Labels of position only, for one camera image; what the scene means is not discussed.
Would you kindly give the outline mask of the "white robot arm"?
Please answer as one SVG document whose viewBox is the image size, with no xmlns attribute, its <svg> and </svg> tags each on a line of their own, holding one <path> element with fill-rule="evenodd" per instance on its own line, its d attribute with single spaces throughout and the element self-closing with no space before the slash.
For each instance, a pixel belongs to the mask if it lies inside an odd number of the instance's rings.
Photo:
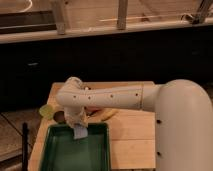
<svg viewBox="0 0 213 171">
<path fill-rule="evenodd" d="M 87 107 L 153 112 L 156 171 L 213 171 L 213 103 L 193 81 L 86 90 L 71 77 L 56 101 L 69 126 L 82 122 Z"/>
</svg>

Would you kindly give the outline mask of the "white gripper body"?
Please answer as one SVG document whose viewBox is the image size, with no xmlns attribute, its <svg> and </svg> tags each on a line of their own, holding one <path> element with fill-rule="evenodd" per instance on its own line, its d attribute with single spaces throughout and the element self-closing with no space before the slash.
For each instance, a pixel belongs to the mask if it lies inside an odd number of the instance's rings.
<svg viewBox="0 0 213 171">
<path fill-rule="evenodd" d="M 87 127 L 87 115 L 83 107 L 64 108 L 64 117 L 66 123 L 73 128 L 76 124 Z"/>
</svg>

